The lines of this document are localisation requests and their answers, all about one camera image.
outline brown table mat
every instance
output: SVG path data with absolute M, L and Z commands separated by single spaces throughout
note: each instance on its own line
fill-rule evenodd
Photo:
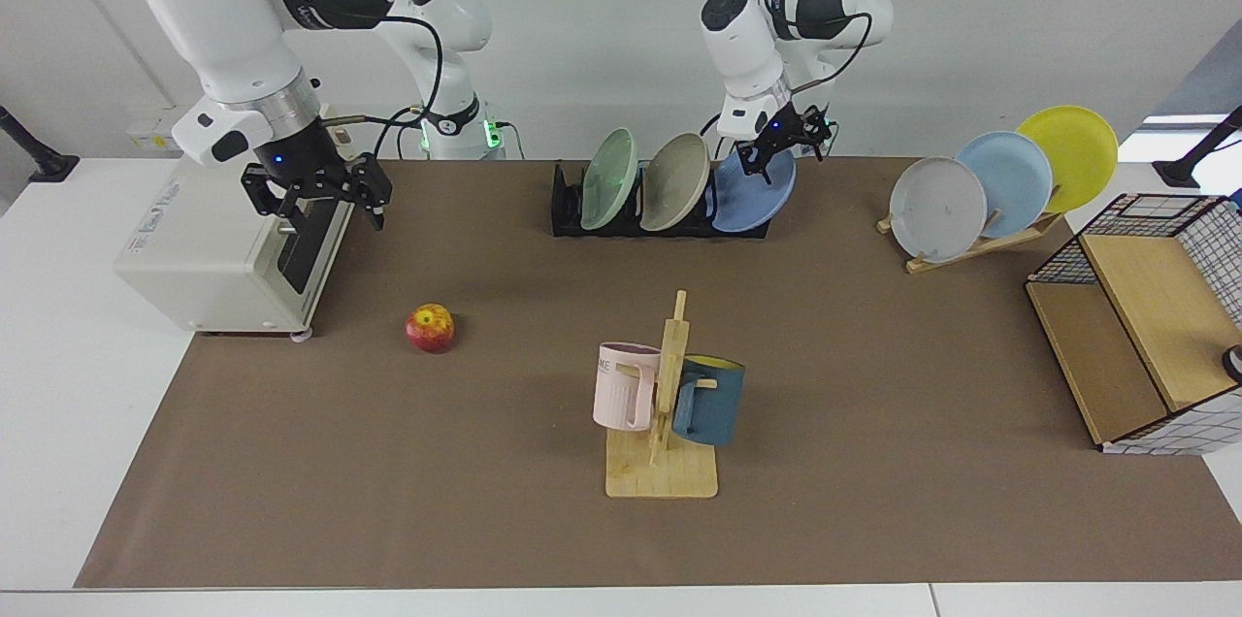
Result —
M 804 163 L 766 241 L 554 240 L 543 163 L 404 163 L 307 344 L 191 343 L 78 587 L 1242 579 L 1199 458 L 1090 446 L 1022 284 L 1069 233 L 924 276 L 910 160 Z M 712 500 L 610 500 L 604 340 L 748 365 Z M 424 302 L 457 313 L 415 351 Z

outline plate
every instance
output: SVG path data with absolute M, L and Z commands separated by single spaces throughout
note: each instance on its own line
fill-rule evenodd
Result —
M 953 158 L 923 158 L 897 179 L 888 200 L 893 237 L 910 256 L 944 263 L 970 251 L 987 218 L 984 185 Z
M 656 153 L 642 174 L 642 220 L 648 232 L 663 232 L 686 218 L 703 196 L 712 169 L 700 135 L 679 135 Z
M 989 132 L 958 153 L 958 161 L 975 174 L 987 197 L 987 216 L 1001 214 L 982 236 L 1012 236 L 1030 227 L 1048 206 L 1052 166 L 1038 144 L 1017 132 Z
M 1074 104 L 1042 109 L 1018 125 L 1047 154 L 1052 184 L 1047 211 L 1069 211 L 1095 199 L 1117 170 L 1117 135 L 1098 113 Z
M 582 228 L 594 232 L 611 222 L 625 206 L 638 175 L 638 151 L 625 127 L 600 144 L 582 176 Z
M 724 233 L 749 232 L 776 216 L 794 192 L 797 163 L 794 151 L 785 149 L 768 161 L 766 184 L 763 175 L 745 175 L 741 158 L 733 151 L 715 170 L 715 196 L 708 192 L 708 214 L 715 211 L 713 227 Z

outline wooden mug stand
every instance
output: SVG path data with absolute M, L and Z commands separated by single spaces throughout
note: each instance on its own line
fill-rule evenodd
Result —
M 664 320 L 651 430 L 632 433 L 609 430 L 604 484 L 609 498 L 712 498 L 719 490 L 714 446 L 671 435 L 691 335 L 684 317 L 686 290 L 678 290 L 673 318 Z M 698 386 L 714 384 L 702 380 Z
M 1057 187 L 1052 189 L 1051 197 L 1056 197 L 1057 191 L 1059 191 L 1059 189 L 1061 185 L 1057 185 Z M 1000 215 L 1001 215 L 1000 210 L 994 210 L 992 214 L 987 216 L 987 222 L 984 223 L 985 231 L 987 227 L 991 227 L 992 222 L 995 222 L 995 220 Z M 1025 242 L 1033 242 L 1035 240 L 1038 240 L 1038 237 L 1043 237 L 1045 233 L 1049 232 L 1051 228 L 1054 227 L 1054 225 L 1061 218 L 1063 218 L 1063 216 L 1064 214 L 1059 214 L 1059 211 L 1057 211 L 1057 214 L 1053 214 L 1052 211 L 1045 211 L 1043 215 L 1040 215 L 1038 220 L 1035 220 L 1035 223 L 1030 225 L 1030 227 L 1027 228 L 1022 228 L 1022 231 L 1018 233 L 1012 233 L 1012 236 L 999 237 L 999 240 L 985 240 L 985 237 L 977 237 L 977 240 L 975 240 L 975 245 L 970 247 L 970 251 L 966 251 L 966 253 L 958 256 L 958 258 L 945 259 L 945 262 L 943 263 L 930 263 L 928 262 L 925 256 L 919 253 L 918 256 L 914 256 L 914 258 L 907 259 L 905 272 L 910 273 L 910 276 L 915 276 L 915 273 L 927 273 L 928 271 L 935 271 L 935 268 L 943 268 L 945 267 L 945 264 L 960 263 L 963 262 L 963 259 L 971 259 L 976 258 L 976 256 L 984 256 L 986 253 L 991 253 L 991 251 L 1009 248 L 1009 246 L 1023 245 Z M 893 216 L 888 215 L 884 216 L 883 220 L 879 220 L 879 222 L 876 223 L 876 231 L 879 233 L 892 232 Z

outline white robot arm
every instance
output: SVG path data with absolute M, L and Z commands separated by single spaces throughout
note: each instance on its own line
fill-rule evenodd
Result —
M 350 163 L 338 156 L 319 120 L 312 82 L 284 43 L 284 29 L 376 29 L 414 73 L 425 101 L 416 122 L 432 156 L 503 154 L 501 137 L 457 56 L 481 50 L 491 37 L 491 17 L 478 0 L 147 2 L 179 55 L 199 73 L 205 94 L 174 125 L 173 135 L 206 165 L 256 153 L 261 164 L 247 168 L 242 184 L 262 215 L 288 216 L 297 227 L 298 200 L 335 197 L 359 202 L 378 228 L 391 192 L 373 154 Z M 268 180 L 284 189 L 283 197 L 273 196 Z
M 737 140 L 746 174 L 763 174 L 776 153 L 818 145 L 828 135 L 821 109 L 796 113 L 794 96 L 830 83 L 862 47 L 883 42 L 893 26 L 889 0 L 708 0 L 703 37 L 724 78 L 717 130 Z M 791 87 L 786 55 L 804 57 L 812 81 Z M 831 65 L 830 51 L 853 51 Z

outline red apple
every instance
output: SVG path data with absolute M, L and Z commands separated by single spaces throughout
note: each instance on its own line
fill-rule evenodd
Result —
M 453 344 L 453 315 L 442 304 L 422 304 L 405 320 L 405 335 L 419 350 L 443 353 Z

